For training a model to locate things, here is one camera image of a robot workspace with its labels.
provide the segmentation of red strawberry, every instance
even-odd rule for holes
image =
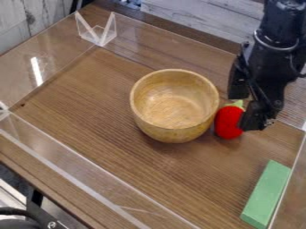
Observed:
[[[215,133],[226,140],[239,137],[243,130],[238,127],[238,122],[243,114],[243,101],[226,105],[215,115]]]

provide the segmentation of wooden table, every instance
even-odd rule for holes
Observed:
[[[92,4],[83,15],[97,24],[107,21],[108,12]],[[163,144],[150,139],[136,128],[131,116],[130,91],[135,81],[152,70],[186,68],[211,79],[224,102],[234,55],[164,30],[154,30],[140,22],[123,17],[118,20],[119,37],[107,49],[92,47],[59,71],[49,83],[21,102],[12,103],[11,110],[198,227],[251,228],[239,215],[266,163],[273,159],[286,166],[293,165],[303,131],[277,122],[266,131],[247,132],[231,141],[220,140],[211,131],[186,144]],[[40,40],[52,38],[52,32],[68,30],[73,24],[73,18],[65,19],[4,55],[1,72],[13,75],[8,60],[17,61],[21,54],[37,48],[36,41],[40,44]],[[63,43],[67,46],[73,43],[53,39],[55,47],[56,42],[59,52],[65,47]],[[77,47],[75,50],[67,49],[61,54],[72,55]],[[4,87],[8,97],[17,97],[12,88],[17,87],[23,76],[17,77],[9,81],[11,88]],[[25,95],[31,87],[20,86]],[[289,89],[281,119],[299,126],[301,113],[291,109],[297,97],[295,91]],[[0,137],[0,152],[1,162],[87,225],[135,228],[4,137]],[[163,225],[156,224],[154,228],[163,228]]]

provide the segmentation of wooden bowl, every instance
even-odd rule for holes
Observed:
[[[147,74],[131,90],[131,110],[142,131],[155,140],[183,143],[210,127],[219,93],[199,74],[166,69]]]

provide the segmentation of acrylic corner bracket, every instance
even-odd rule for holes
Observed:
[[[95,45],[103,47],[118,36],[115,13],[111,13],[108,17],[105,28],[97,25],[91,28],[79,12],[75,13],[75,20],[81,39],[85,39]]]

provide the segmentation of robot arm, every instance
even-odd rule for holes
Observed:
[[[252,101],[242,115],[244,131],[263,130],[283,108],[285,88],[303,77],[306,63],[306,0],[266,0],[255,43],[242,44],[232,63],[228,99]]]

